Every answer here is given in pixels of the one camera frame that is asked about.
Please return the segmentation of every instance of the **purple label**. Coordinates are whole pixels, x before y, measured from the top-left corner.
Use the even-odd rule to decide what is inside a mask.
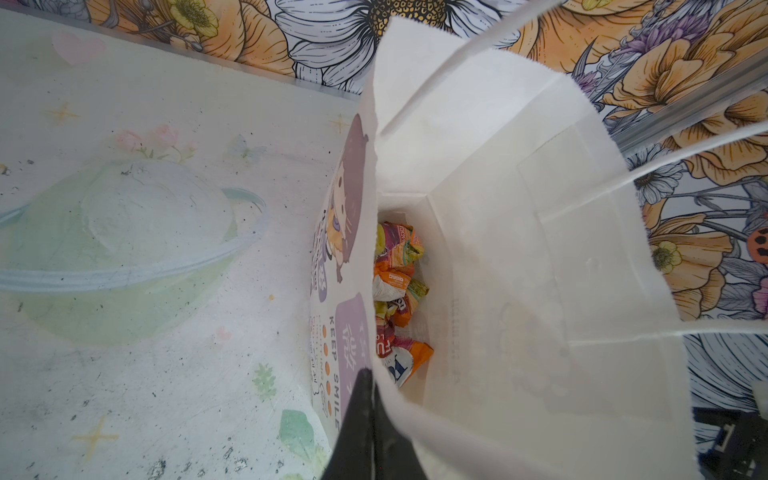
[[[339,340],[339,384],[343,419],[355,386],[357,372],[371,366],[366,306],[360,293],[336,306],[336,338]]]

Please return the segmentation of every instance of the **pink heart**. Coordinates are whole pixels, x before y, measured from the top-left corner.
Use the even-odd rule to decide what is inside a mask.
[[[220,326],[216,329],[216,336],[222,340],[229,340],[232,338],[232,332],[227,332],[227,329]]]
[[[73,67],[88,63],[107,51],[107,44],[100,38],[79,38],[64,30],[53,32],[51,43],[56,53]]]

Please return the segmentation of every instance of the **yellow cross star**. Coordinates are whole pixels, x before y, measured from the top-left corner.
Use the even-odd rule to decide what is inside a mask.
[[[99,440],[117,440],[120,438],[119,435],[102,435],[101,434],[101,427],[104,426],[104,419],[106,419],[107,416],[104,415],[101,417],[101,420],[98,421],[98,426],[96,427],[96,430],[94,430],[93,433],[90,435],[75,435],[72,437],[73,440],[85,440],[86,442],[90,443],[91,446],[88,448],[88,453],[85,456],[85,461],[88,462],[91,460],[91,457],[94,456],[94,452],[96,451],[96,444]]]
[[[349,124],[344,123],[344,118],[341,116],[341,114],[339,114],[339,120],[329,120],[329,122],[339,127],[340,134],[343,133],[342,128],[349,126]]]
[[[80,115],[75,115],[73,113],[69,112],[69,102],[66,101],[64,104],[61,105],[61,108],[58,110],[46,110],[46,113],[49,113],[56,117],[56,125],[61,125],[64,123],[64,120],[67,118],[76,118],[80,117]]]

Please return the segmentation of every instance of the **pink rose print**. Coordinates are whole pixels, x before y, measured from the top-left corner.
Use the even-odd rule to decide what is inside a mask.
[[[141,137],[130,130],[123,130],[116,139],[118,145],[125,150],[134,151],[141,148]]]
[[[163,147],[173,147],[179,139],[179,131],[171,130],[168,125],[157,127],[154,134]]]
[[[755,300],[755,310],[768,317],[768,276],[760,281],[760,289],[752,293]]]

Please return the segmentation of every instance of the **blue butterfly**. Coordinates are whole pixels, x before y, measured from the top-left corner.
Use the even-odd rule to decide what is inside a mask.
[[[229,155],[248,160],[251,164],[258,162],[264,152],[266,152],[266,147],[249,147],[243,135],[237,135],[229,143],[229,148],[227,149]]]

